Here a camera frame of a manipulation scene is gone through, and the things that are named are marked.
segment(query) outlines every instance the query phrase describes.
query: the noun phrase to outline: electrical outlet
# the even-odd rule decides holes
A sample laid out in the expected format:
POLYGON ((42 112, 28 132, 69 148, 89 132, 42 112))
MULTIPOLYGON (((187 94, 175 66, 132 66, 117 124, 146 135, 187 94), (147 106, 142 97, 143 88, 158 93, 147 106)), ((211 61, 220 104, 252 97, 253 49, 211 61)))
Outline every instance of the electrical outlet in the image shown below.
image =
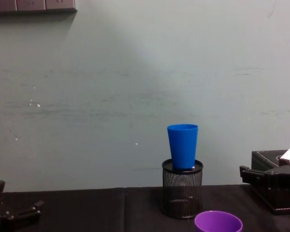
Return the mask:
POLYGON ((16 10, 16 0, 0 0, 0 12, 14 12, 16 10))
POLYGON ((45 11, 45 0, 16 0, 17 11, 45 11))
POLYGON ((47 10, 65 9, 76 11, 75 0, 46 0, 45 3, 47 10))

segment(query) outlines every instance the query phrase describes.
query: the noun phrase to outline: black table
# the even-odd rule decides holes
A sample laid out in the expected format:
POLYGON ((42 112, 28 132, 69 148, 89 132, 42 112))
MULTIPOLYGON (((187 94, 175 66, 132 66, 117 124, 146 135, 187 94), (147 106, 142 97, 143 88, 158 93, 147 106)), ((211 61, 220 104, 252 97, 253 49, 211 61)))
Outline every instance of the black table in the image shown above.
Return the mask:
MULTIPOLYGON (((290 215, 274 216, 249 185, 202 186, 204 210, 238 216, 246 232, 290 232, 290 215)), ((194 232, 192 219, 160 211, 161 188, 5 193, 15 207, 45 201, 39 225, 19 232, 194 232)))

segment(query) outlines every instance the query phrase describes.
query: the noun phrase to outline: plastic cup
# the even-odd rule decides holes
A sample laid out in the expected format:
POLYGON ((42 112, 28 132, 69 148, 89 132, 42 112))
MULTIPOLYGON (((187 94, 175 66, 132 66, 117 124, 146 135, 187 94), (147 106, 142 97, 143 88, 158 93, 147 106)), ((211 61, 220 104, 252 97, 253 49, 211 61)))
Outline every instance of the plastic cup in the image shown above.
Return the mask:
POLYGON ((196 232, 241 232, 242 221, 223 211, 205 211, 194 219, 196 232))
POLYGON ((173 167, 190 169, 194 166, 198 137, 197 125, 178 124, 168 126, 173 167))

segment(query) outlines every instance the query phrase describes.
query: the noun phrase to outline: mesh pencil holder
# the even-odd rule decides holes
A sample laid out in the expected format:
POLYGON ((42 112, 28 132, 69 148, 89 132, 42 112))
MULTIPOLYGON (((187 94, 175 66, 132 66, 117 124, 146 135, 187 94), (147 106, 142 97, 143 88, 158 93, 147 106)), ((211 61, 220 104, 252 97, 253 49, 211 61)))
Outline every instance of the mesh pencil holder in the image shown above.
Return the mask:
POLYGON ((193 218, 202 210, 200 186, 203 164, 195 160, 194 168, 177 170, 172 159, 162 163, 162 212, 172 218, 193 218))

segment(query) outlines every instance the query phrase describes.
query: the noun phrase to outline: cup rim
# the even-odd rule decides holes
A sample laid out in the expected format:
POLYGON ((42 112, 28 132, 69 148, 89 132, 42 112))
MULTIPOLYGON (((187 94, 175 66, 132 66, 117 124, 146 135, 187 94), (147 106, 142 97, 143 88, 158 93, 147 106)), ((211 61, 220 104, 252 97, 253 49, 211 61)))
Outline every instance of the cup rim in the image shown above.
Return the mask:
POLYGON ((173 131, 186 131, 186 130, 192 130, 198 128, 198 125, 195 124, 173 124, 168 126, 168 130, 173 130, 173 131))
POLYGON ((229 216, 231 216, 232 218, 235 218, 236 220, 238 220, 239 222, 240 222, 240 228, 236 231, 236 232, 240 232, 242 229, 243 229, 243 223, 242 223, 242 221, 237 217, 237 216, 235 216, 235 215, 233 215, 233 214, 230 214, 230 213, 228 213, 228 212, 225 212, 225 211, 219 211, 219 210, 208 210, 208 211, 203 211, 203 212, 201 212, 201 213, 199 213, 195 218, 194 218, 194 224, 195 224, 195 226, 198 226, 197 225, 197 222, 196 222, 196 220, 197 220, 197 217, 199 217, 200 215, 203 215, 203 214, 207 214, 207 213, 213 213, 213 212, 216 212, 216 213, 221 213, 221 214, 226 214, 226 215, 229 215, 229 216))

